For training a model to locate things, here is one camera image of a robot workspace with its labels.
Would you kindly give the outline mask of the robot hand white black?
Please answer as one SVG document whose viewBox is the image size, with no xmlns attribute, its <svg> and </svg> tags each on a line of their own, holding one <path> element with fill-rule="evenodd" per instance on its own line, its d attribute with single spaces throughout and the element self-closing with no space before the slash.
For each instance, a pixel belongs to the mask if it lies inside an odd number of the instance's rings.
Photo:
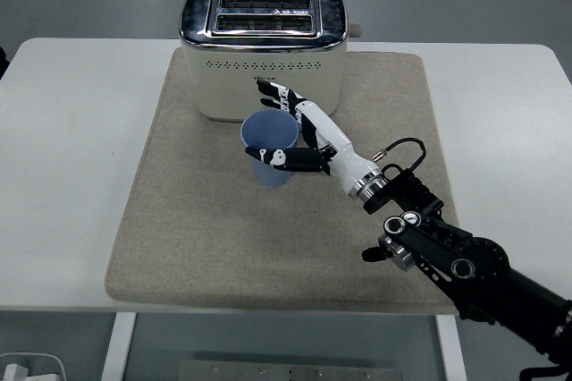
<svg viewBox="0 0 572 381">
<path fill-rule="evenodd" d="M 281 171 L 334 176 L 352 198 L 386 184 L 377 164 L 359 156 L 350 139 L 316 103 L 273 81 L 258 80 L 257 87 L 264 95 L 260 99 L 263 105 L 279 108 L 296 120 L 307 145 L 265 148 L 260 143 L 250 143 L 246 147 L 248 155 Z"/>
</svg>

